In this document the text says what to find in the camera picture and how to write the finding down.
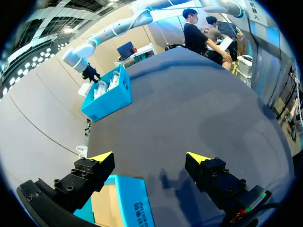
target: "blue plastic bin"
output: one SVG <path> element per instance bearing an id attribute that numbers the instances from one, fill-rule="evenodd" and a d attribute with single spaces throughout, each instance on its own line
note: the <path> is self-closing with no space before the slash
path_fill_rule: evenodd
<path id="1" fill-rule="evenodd" d="M 94 89 L 98 85 L 93 84 L 81 107 L 81 110 L 94 122 L 132 103 L 129 75 L 122 66 L 111 70 L 101 79 L 110 84 L 114 71 L 120 74 L 118 85 L 94 100 Z"/>

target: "laptop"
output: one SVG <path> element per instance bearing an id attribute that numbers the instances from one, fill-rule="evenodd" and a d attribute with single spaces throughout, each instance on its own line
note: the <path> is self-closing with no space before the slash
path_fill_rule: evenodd
<path id="1" fill-rule="evenodd" d="M 119 52 L 119 54 L 121 55 L 122 59 L 125 60 L 126 58 L 128 58 L 129 56 L 131 56 L 134 52 L 133 52 L 133 44 L 132 42 L 129 42 L 127 44 L 124 44 L 123 46 L 119 47 L 117 50 Z"/>

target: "blue box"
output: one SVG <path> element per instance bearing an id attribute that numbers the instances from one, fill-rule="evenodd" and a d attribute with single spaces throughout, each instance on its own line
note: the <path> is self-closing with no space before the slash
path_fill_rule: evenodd
<path id="1" fill-rule="evenodd" d="M 94 100 L 94 89 L 98 88 L 98 85 L 94 83 L 81 107 L 81 110 L 94 122 L 132 103 L 129 75 L 122 66 L 111 70 L 101 79 L 110 84 L 114 71 L 120 74 L 118 85 Z"/>
<path id="2" fill-rule="evenodd" d="M 143 179 L 110 175 L 104 185 L 116 186 L 117 200 L 124 227 L 140 227 L 142 225 L 155 227 Z M 82 209 L 76 210 L 74 215 L 92 223 L 93 210 L 90 200 Z"/>

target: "white paper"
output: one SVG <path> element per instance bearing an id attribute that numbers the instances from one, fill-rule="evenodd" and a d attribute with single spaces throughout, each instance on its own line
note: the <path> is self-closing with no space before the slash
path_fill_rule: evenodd
<path id="1" fill-rule="evenodd" d="M 229 47 L 229 45 L 232 43 L 232 39 L 230 37 L 225 37 L 222 41 L 222 43 L 220 43 L 220 45 L 218 45 L 218 47 L 225 51 L 227 49 L 227 47 Z M 207 45 L 207 48 L 210 50 L 210 51 L 213 51 L 213 49 Z"/>

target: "sign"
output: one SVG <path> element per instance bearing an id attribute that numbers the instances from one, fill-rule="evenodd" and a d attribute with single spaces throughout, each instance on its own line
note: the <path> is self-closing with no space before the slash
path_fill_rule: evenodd
<path id="1" fill-rule="evenodd" d="M 257 22 L 267 27 L 267 12 L 255 0 L 244 0 L 246 4 L 247 14 L 251 21 Z"/>

